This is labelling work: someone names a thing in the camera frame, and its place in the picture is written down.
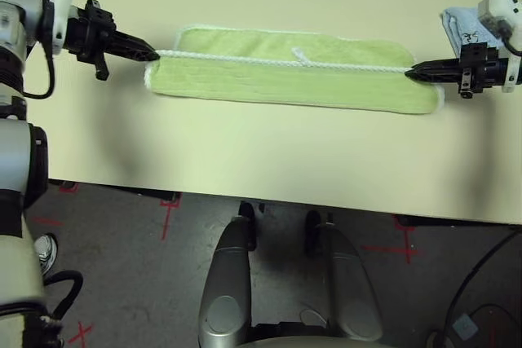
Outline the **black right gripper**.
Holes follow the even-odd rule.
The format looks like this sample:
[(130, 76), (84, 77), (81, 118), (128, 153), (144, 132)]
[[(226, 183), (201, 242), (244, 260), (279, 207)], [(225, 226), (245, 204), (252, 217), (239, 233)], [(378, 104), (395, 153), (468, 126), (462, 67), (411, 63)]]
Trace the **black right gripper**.
[(506, 80), (508, 58), (500, 58), (499, 50), (486, 42), (461, 47), (459, 59), (435, 59), (415, 64), (405, 72), (408, 78), (425, 83), (458, 83), (464, 99), (482, 93)]

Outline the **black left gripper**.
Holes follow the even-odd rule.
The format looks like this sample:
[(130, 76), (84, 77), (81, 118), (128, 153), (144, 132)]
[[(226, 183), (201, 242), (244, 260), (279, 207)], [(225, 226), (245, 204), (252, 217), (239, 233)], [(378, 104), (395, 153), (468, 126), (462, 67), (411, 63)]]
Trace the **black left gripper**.
[(70, 9), (64, 49), (77, 61), (94, 65), (98, 80), (107, 80), (109, 76), (104, 52), (138, 62), (160, 59), (145, 40), (116, 29), (113, 15), (103, 10), (97, 0), (87, 0), (83, 9)]

